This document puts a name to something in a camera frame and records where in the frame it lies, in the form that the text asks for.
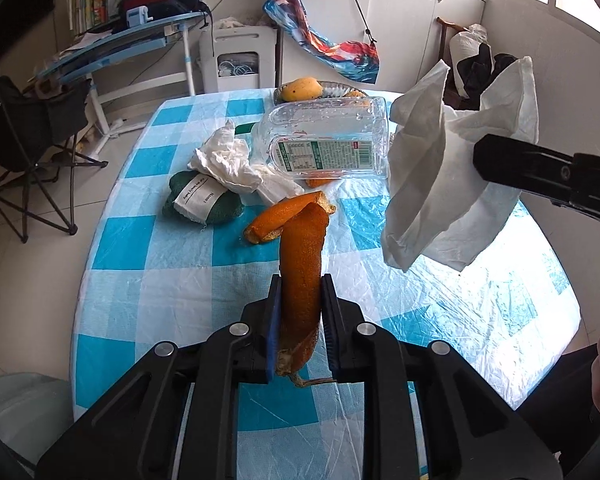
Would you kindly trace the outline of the curled orange peel piece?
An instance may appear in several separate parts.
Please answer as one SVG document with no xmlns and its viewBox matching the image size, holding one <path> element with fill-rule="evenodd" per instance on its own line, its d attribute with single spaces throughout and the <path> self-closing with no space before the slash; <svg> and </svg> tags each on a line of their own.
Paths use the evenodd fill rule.
<svg viewBox="0 0 600 480">
<path fill-rule="evenodd" d="M 306 193 L 268 207 L 261 212 L 257 218 L 250 223 L 242 232 L 245 240 L 251 244 L 267 243 L 280 237 L 284 225 L 294 218 L 302 209 L 309 204 L 317 204 L 322 207 L 326 214 L 333 214 L 336 206 L 333 205 L 323 191 Z"/>
</svg>

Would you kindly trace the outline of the long orange peel strip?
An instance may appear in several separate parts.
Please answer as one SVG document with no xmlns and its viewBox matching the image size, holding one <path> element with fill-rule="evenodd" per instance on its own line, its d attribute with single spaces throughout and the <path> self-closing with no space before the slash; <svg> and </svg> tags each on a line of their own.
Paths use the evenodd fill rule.
<svg viewBox="0 0 600 480">
<path fill-rule="evenodd" d="M 300 370 L 311 359 L 321 319 L 322 250 L 329 214 L 317 204 L 306 205 L 284 226 L 279 270 L 282 305 L 276 374 L 299 388 L 327 384 L 327 378 L 303 379 Z"/>
</svg>

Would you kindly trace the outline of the white paper bag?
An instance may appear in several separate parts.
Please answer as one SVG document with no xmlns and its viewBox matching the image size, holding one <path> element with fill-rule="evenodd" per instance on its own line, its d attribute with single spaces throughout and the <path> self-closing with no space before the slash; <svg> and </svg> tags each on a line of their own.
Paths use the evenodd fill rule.
<svg viewBox="0 0 600 480">
<path fill-rule="evenodd" d="M 488 133 L 539 140 L 531 58 L 500 73 L 478 110 L 444 104 L 449 71 L 437 62 L 391 105 L 398 130 L 388 151 L 390 202 L 380 241 L 385 263 L 402 271 L 419 256 L 457 271 L 469 266 L 504 228 L 520 195 L 479 176 L 475 144 Z"/>
</svg>

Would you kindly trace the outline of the green cloth with white label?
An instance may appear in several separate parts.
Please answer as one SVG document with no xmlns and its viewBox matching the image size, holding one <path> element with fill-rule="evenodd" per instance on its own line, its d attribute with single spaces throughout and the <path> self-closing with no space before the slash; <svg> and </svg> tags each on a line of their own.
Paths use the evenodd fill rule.
<svg viewBox="0 0 600 480">
<path fill-rule="evenodd" d="M 245 206 L 237 193 L 197 170 L 177 172 L 171 177 L 169 188 L 162 207 L 166 217 L 214 226 L 232 221 L 244 212 Z"/>
</svg>

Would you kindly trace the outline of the blue checkered plastic tablecloth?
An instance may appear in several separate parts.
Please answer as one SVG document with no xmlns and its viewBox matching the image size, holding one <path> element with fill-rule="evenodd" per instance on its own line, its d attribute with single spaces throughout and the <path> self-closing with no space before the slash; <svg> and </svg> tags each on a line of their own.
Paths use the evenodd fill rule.
<svg viewBox="0 0 600 480">
<path fill-rule="evenodd" d="M 366 321 L 424 346 L 448 342 L 517 406 L 577 333 L 580 308 L 531 214 L 516 205 L 491 245 L 463 270 L 428 257 L 387 266 L 380 246 L 389 192 L 380 179 L 344 179 L 280 211 L 257 195 L 214 226 L 170 214 L 170 180 L 224 126 L 257 122 L 268 90 L 166 101 L 132 148 L 95 231 L 73 329 L 73 408 L 84 413 L 157 342 L 185 347 L 235 323 L 283 280 L 284 320 L 321 335 L 318 282 Z"/>
</svg>

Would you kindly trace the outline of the crumpled white tissue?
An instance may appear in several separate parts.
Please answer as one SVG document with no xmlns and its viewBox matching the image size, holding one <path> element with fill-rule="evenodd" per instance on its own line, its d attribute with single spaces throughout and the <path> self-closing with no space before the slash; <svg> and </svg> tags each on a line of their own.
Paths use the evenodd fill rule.
<svg viewBox="0 0 600 480">
<path fill-rule="evenodd" d="M 276 174 L 265 164 L 250 162 L 249 156 L 248 142 L 236 134 L 234 122 L 228 120 L 196 148 L 187 168 L 215 178 L 232 192 L 257 193 L 268 206 L 306 192 L 294 180 Z"/>
</svg>

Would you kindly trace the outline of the wooden chair with clothes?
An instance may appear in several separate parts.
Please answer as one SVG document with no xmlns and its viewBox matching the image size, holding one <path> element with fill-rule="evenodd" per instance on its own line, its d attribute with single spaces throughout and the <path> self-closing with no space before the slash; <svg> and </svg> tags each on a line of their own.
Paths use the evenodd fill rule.
<svg viewBox="0 0 600 480">
<path fill-rule="evenodd" d="M 478 110 L 482 92 L 517 58 L 509 53 L 493 54 L 481 24 L 463 26 L 440 16 L 437 23 L 442 27 L 439 58 L 444 61 L 445 51 L 449 51 L 451 62 L 443 102 L 454 110 Z"/>
</svg>

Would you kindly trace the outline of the clear plastic bottle green label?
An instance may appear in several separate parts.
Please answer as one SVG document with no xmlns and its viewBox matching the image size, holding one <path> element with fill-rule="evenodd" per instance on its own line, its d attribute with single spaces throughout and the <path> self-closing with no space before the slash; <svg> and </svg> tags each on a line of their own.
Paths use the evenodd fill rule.
<svg viewBox="0 0 600 480">
<path fill-rule="evenodd" d="M 279 104 L 251 130 L 254 162 L 294 180 L 384 178 L 388 103 L 381 96 Z"/>
</svg>

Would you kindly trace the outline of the yellow mango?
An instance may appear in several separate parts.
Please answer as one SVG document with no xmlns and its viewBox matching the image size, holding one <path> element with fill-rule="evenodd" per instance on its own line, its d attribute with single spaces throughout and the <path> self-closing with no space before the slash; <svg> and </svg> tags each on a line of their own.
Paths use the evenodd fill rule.
<svg viewBox="0 0 600 480">
<path fill-rule="evenodd" d="M 313 77 L 302 77 L 283 84 L 279 97 L 283 102 L 314 100 L 323 94 L 323 86 Z"/>
</svg>

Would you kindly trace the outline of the glass fruit dish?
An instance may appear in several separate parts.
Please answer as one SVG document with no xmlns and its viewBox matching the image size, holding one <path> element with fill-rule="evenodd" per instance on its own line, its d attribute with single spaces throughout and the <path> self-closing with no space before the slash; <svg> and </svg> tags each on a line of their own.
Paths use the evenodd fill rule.
<svg viewBox="0 0 600 480">
<path fill-rule="evenodd" d="M 323 94 L 317 99 L 330 99 L 330 98 L 353 98 L 354 96 L 357 98 L 358 96 L 367 96 L 367 93 L 363 90 L 352 87 L 350 84 L 342 84 L 337 81 L 328 81 L 328 80 L 318 80 L 318 82 L 323 86 Z M 283 102 L 279 97 L 279 89 L 278 87 L 273 94 L 273 100 L 276 105 L 288 103 Z"/>
</svg>

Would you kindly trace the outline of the pale green stool seat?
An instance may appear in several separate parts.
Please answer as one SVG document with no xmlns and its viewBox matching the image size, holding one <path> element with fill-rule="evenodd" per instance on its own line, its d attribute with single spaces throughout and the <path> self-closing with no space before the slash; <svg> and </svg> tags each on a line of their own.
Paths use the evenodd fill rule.
<svg viewBox="0 0 600 480">
<path fill-rule="evenodd" d="M 0 438 L 32 465 L 72 423 L 65 380 L 38 373 L 0 376 Z"/>
</svg>

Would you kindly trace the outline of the colourful hanging bag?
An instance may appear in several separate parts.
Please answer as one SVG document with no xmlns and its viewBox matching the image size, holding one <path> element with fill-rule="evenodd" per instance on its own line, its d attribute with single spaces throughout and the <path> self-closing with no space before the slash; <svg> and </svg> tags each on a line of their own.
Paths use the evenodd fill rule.
<svg viewBox="0 0 600 480">
<path fill-rule="evenodd" d="M 314 30 L 302 0 L 266 0 L 264 13 L 306 53 L 340 76 L 362 84 L 374 84 L 380 59 L 373 41 L 333 42 Z"/>
</svg>

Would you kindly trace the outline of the white cabinet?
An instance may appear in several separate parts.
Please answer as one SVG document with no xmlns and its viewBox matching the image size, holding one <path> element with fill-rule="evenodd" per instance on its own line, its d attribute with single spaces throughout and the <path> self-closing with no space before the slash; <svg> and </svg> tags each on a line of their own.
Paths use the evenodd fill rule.
<svg viewBox="0 0 600 480">
<path fill-rule="evenodd" d="M 438 18 L 478 24 L 486 0 L 301 0 L 309 24 L 333 42 L 363 40 L 364 23 L 376 40 L 380 67 L 368 90 L 403 93 L 439 59 Z"/>
</svg>

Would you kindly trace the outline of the blue tilting study desk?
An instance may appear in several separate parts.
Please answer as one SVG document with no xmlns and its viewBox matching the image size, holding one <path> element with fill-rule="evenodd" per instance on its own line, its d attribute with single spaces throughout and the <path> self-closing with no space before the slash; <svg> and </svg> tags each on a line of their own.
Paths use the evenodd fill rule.
<svg viewBox="0 0 600 480">
<path fill-rule="evenodd" d="M 196 94 L 193 74 L 193 61 L 190 55 L 189 31 L 197 26 L 209 25 L 212 15 L 208 11 L 188 12 L 149 21 L 116 34 L 99 37 L 81 49 L 72 50 L 69 54 L 58 58 L 50 66 L 40 70 L 32 80 L 50 79 L 58 84 L 70 84 L 75 80 L 84 79 L 90 84 L 87 102 L 91 103 L 95 112 L 100 138 L 95 143 L 91 155 L 97 157 L 106 143 L 116 136 L 144 128 L 144 122 L 131 124 L 120 119 L 115 124 L 108 122 L 104 106 L 108 103 L 171 84 L 187 84 L 188 94 Z M 108 93 L 100 93 L 94 83 L 94 73 L 110 66 L 137 58 L 138 56 L 174 47 L 183 47 L 184 70 L 141 81 L 137 78 L 119 89 Z"/>
</svg>

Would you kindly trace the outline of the row of books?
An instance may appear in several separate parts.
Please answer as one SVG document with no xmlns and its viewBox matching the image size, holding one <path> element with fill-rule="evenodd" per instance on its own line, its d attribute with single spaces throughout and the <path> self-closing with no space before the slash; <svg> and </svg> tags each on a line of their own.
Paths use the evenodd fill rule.
<svg viewBox="0 0 600 480">
<path fill-rule="evenodd" d="M 66 0 L 69 30 L 73 36 L 104 26 L 119 17 L 122 0 Z"/>
</svg>

